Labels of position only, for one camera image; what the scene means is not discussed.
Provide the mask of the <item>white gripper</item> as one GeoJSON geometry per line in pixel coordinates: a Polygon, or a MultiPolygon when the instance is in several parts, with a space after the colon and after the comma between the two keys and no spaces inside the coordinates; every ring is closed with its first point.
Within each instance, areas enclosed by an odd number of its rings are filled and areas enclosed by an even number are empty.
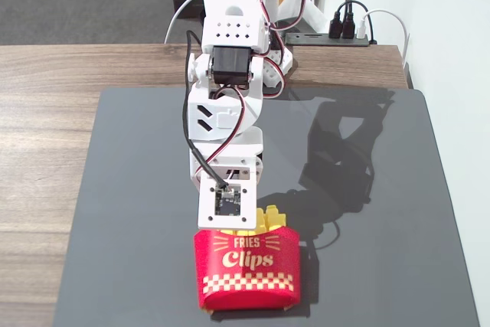
{"type": "MultiPolygon", "coordinates": [[[[207,133],[203,138],[197,138],[192,133],[196,129],[189,130],[189,139],[198,148],[205,159],[209,159],[212,154],[221,146],[224,139],[212,138],[211,141],[205,140],[207,133]]],[[[225,167],[234,167],[240,170],[240,180],[247,180],[243,171],[252,172],[252,177],[259,184],[263,172],[263,161],[260,156],[263,154],[263,131],[259,127],[250,127],[241,134],[235,136],[231,142],[222,149],[216,156],[211,158],[209,165],[219,175],[224,173],[225,167]]]]}

